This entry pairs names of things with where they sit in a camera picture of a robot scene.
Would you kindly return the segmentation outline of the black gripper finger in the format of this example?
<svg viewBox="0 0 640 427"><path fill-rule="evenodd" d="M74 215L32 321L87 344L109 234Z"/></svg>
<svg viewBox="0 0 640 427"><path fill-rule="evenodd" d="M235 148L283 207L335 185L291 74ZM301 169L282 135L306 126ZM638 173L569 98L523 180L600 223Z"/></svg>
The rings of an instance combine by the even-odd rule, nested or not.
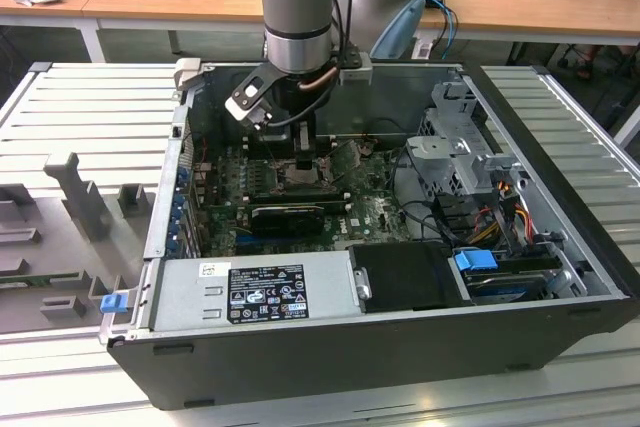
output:
<svg viewBox="0 0 640 427"><path fill-rule="evenodd" d="M311 170L316 156L315 121L301 121L294 125L294 157L298 170Z"/></svg>

